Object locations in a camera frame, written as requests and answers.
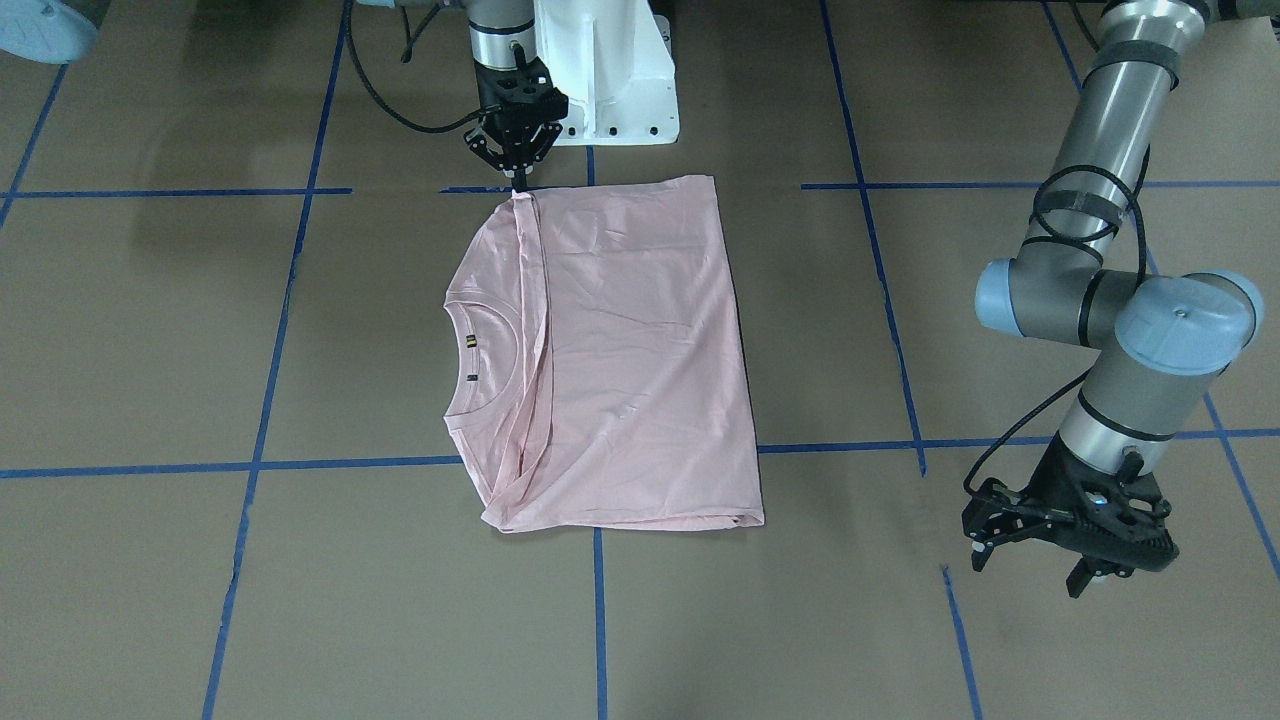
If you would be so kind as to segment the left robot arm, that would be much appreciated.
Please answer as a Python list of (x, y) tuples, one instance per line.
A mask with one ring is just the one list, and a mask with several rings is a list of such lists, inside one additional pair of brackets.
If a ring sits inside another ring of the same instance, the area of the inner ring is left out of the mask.
[(1071, 398), (1014, 489), (964, 478), (964, 536), (980, 571), (1005, 544), (1078, 555), (1079, 597), (1106, 577), (1162, 571), (1179, 555), (1155, 470), (1192, 409), (1257, 338), (1265, 301), (1234, 272), (1149, 269), (1139, 192), (1183, 58), (1208, 27), (1277, 14), (1275, 1), (1111, 1), (1052, 173), (1037, 188), (1016, 256), (980, 273), (975, 315), (992, 331), (1097, 351), (1050, 396)]

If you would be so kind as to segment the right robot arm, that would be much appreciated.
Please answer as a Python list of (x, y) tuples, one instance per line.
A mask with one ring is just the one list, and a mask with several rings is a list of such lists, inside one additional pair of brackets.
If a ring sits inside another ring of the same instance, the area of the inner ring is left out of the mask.
[[(340, 4), (340, 37), (371, 101), (397, 124), (421, 135), (466, 128), (467, 149), (511, 182), (529, 190), (529, 174), (554, 147), (568, 115), (538, 51), (532, 1), (458, 1), (465, 14), (477, 86), (477, 108), (445, 124), (425, 124), (397, 111), (375, 88), (355, 42), (353, 1)], [(69, 65), (97, 42), (109, 1), (5, 1), (3, 51), (28, 61)]]

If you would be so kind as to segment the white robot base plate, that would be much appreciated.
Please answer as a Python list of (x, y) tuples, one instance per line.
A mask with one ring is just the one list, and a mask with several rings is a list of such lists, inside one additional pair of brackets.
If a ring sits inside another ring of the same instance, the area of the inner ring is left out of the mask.
[(669, 23), (648, 1), (536, 1), (538, 55), (570, 109), (563, 146), (676, 143)]

